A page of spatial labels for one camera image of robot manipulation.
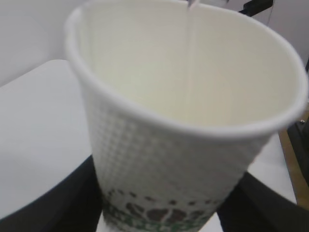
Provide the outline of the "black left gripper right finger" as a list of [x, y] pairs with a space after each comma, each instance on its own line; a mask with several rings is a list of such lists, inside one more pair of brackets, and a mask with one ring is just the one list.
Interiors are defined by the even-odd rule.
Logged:
[[246, 173], [217, 210], [224, 232], [307, 232], [309, 211]]

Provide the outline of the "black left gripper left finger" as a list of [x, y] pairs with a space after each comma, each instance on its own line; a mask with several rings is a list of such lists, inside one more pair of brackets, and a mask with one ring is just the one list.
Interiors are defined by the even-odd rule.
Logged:
[[2, 232], [94, 232], [102, 212], [92, 157], [50, 191], [1, 218]]

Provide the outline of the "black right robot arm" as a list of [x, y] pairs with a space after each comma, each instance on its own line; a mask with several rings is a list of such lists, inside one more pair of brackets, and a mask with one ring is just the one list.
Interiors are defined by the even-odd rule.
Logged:
[[274, 4], [274, 0], [251, 0], [243, 5], [239, 13], [252, 17], [269, 8]]

